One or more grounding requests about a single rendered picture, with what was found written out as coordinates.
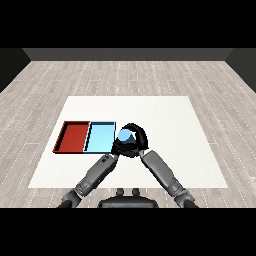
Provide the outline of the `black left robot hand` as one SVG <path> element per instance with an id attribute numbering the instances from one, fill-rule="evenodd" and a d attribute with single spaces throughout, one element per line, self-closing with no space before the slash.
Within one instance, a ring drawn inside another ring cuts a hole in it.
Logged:
<path id="1" fill-rule="evenodd" d="M 126 157 L 132 157 L 133 145 L 131 143 L 123 144 L 119 139 L 116 139 L 113 142 L 111 154 L 117 155 L 117 156 L 126 156 Z"/>

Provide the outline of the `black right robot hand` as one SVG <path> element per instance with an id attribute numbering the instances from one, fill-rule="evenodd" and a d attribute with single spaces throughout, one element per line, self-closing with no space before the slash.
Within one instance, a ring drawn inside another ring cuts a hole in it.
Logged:
<path id="1" fill-rule="evenodd" d="M 132 144 L 133 156 L 130 158 L 137 156 L 142 157 L 144 152 L 148 149 L 148 139 L 144 129 L 135 123 L 128 123 L 122 129 L 129 129 L 136 140 L 136 143 Z"/>

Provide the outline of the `small blue can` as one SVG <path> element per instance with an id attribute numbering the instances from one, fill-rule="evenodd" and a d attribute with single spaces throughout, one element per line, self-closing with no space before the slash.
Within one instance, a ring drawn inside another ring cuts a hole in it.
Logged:
<path id="1" fill-rule="evenodd" d="M 118 139 L 122 144 L 135 144 L 136 140 L 129 129 L 121 129 L 118 133 Z"/>

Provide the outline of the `light blue shallow open box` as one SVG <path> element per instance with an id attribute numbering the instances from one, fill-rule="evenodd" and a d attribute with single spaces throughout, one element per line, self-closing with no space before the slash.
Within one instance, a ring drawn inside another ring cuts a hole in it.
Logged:
<path id="1" fill-rule="evenodd" d="M 114 121 L 92 121 L 86 135 L 83 152 L 85 154 L 110 153 L 115 140 Z"/>

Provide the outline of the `red shallow open box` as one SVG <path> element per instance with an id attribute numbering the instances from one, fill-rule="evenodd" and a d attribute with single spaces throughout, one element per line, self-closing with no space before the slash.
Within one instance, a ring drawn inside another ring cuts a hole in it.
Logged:
<path id="1" fill-rule="evenodd" d="M 89 121 L 65 121 L 56 140 L 53 153 L 82 154 L 89 125 Z"/>

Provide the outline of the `dark grey robot body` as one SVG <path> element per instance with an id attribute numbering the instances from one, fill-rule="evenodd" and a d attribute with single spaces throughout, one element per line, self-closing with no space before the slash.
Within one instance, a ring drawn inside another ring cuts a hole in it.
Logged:
<path id="1" fill-rule="evenodd" d="M 125 196 L 124 189 L 118 188 L 116 195 L 101 200 L 98 208 L 158 208 L 158 204 L 153 199 L 141 196 L 138 188 L 132 189 L 131 196 Z"/>

